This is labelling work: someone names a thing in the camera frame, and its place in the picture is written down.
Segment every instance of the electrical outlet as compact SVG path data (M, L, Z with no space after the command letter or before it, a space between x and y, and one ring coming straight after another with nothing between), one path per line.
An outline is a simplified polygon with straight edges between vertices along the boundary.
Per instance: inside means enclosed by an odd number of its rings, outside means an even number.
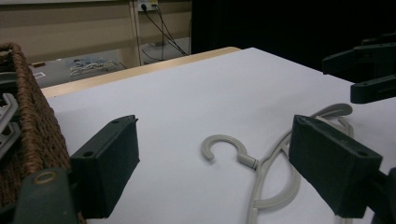
M158 6L157 0L137 0L137 11L143 11L142 6L146 5L147 11L155 11L155 5Z

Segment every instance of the white table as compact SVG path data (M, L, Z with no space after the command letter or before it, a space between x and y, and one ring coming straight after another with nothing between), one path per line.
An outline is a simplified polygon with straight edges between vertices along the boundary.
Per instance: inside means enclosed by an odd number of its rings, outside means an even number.
M209 135L239 139L260 159L295 114L311 115L322 107L349 103L351 83L258 49L130 77L82 91L50 97L50 106L70 154L113 119L136 115L140 160L114 212L89 223L227 223L246 222L255 173L236 161L236 150L218 143L215 161L200 151ZM353 105L346 119L355 138L384 160L381 171L396 166L396 99ZM289 177L278 158L262 197L278 193ZM373 212L364 219L370 223ZM288 206L261 212L258 223L334 223L329 206L305 180Z

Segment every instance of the white hook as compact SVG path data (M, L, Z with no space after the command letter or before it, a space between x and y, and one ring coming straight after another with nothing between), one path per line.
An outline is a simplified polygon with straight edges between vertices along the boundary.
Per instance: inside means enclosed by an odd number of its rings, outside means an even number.
M209 136L202 143L201 150L202 153L204 154L204 157L208 161L215 159L215 155L210 151L210 148L217 142L228 142L233 146L235 146L236 149L238 150L238 156L237 156L238 161L256 170L259 161L248 156L247 149L240 141L238 141L236 138L224 134L215 134Z

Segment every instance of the wooden table edge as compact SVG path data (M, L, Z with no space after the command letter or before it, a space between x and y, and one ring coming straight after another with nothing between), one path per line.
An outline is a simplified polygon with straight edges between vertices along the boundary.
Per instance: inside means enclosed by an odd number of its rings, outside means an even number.
M214 49L207 52L192 54L189 56L168 60L165 62L152 63L143 66L138 66L119 72L109 73L98 77L89 77L82 80L68 82L56 86L51 86L41 89L46 98L56 97L74 91L82 91L88 88L107 84L109 82L122 80L128 77L136 77L149 72L162 70L165 68L175 67L186 63L194 63L201 60L217 57L227 53L232 53L240 50L235 47L227 47L223 49Z

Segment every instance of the beige wall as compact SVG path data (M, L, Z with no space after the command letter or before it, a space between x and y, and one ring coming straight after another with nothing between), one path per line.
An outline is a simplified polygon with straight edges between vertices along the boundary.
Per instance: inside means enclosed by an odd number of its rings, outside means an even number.
M187 37L191 1L160 0L159 6L172 36ZM136 17L128 1L0 6L0 41L20 44L29 63L119 49L123 63L134 67L140 65L139 33L143 43L161 39L144 14Z

